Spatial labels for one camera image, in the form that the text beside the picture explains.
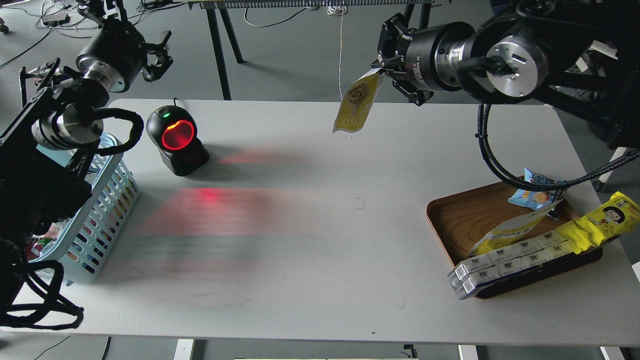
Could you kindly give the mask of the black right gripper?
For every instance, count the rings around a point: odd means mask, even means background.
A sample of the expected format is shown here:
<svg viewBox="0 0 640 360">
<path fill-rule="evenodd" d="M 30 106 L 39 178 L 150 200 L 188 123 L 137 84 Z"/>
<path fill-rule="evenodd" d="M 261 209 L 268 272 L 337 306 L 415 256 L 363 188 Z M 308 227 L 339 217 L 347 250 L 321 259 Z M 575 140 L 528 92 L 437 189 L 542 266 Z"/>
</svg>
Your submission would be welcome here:
<svg viewBox="0 0 640 360">
<path fill-rule="evenodd" d="M 409 80 L 392 77 L 391 84 L 409 104 L 420 107 L 434 92 L 461 90 L 457 70 L 469 52 L 474 28 L 452 22 L 418 30 L 410 38 L 411 16 L 396 13 L 382 23 L 371 69 L 388 76 L 407 73 Z"/>
</svg>

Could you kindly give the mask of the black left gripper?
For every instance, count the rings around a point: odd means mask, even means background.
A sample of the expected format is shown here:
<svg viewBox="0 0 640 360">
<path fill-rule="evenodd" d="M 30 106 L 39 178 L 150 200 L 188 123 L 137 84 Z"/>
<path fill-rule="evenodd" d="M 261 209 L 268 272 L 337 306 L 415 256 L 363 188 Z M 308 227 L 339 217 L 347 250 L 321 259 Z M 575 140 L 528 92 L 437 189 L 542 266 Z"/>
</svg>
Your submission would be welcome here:
<svg viewBox="0 0 640 360">
<path fill-rule="evenodd" d="M 146 82 L 155 82 L 169 70 L 174 63 L 167 45 L 171 36 L 171 30 L 164 30 L 156 43 L 149 43 L 133 26 L 104 25 L 82 49 L 76 64 L 85 75 L 90 70 L 106 74 L 110 92 L 126 92 L 140 71 Z M 146 64 L 146 53 L 156 56 L 154 64 Z"/>
</svg>

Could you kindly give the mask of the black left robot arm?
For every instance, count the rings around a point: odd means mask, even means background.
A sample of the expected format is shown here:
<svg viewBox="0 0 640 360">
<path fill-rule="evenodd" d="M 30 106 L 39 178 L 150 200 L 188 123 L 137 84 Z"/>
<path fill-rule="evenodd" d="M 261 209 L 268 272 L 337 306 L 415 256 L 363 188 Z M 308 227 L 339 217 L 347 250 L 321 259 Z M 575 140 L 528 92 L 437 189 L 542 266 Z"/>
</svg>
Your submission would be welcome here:
<svg viewBox="0 0 640 360">
<path fill-rule="evenodd" d="M 56 259 L 30 263 L 34 235 L 73 218 L 94 197 L 86 175 L 95 156 L 115 156 L 140 141 L 144 121 L 134 111 L 109 108 L 110 93 L 130 89 L 138 73 L 160 79 L 173 64 L 165 30 L 147 42 L 126 20 L 106 19 L 78 55 L 77 69 L 59 58 L 31 100 L 1 129 L 1 325 L 71 330 L 83 308 L 62 296 L 64 267 Z"/>
</svg>

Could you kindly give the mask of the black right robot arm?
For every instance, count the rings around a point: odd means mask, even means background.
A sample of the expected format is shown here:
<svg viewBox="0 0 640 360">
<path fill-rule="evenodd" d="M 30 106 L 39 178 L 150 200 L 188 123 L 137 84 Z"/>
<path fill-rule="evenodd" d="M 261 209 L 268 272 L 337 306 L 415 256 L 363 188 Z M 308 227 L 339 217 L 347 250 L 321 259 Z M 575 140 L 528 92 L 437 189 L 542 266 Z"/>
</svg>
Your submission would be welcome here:
<svg viewBox="0 0 640 360">
<path fill-rule="evenodd" d="M 417 105 L 433 92 L 533 99 L 587 121 L 612 149 L 639 146 L 637 0 L 506 0 L 478 27 L 411 28 L 394 14 L 371 68 Z"/>
</svg>

